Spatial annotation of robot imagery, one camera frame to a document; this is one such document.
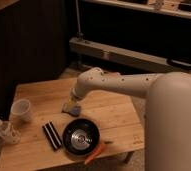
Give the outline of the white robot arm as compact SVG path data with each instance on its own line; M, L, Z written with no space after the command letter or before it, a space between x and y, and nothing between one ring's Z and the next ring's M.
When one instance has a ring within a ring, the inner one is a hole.
M106 75L83 72L71 98L105 90L146 100L145 171L191 171L191 74L185 72Z

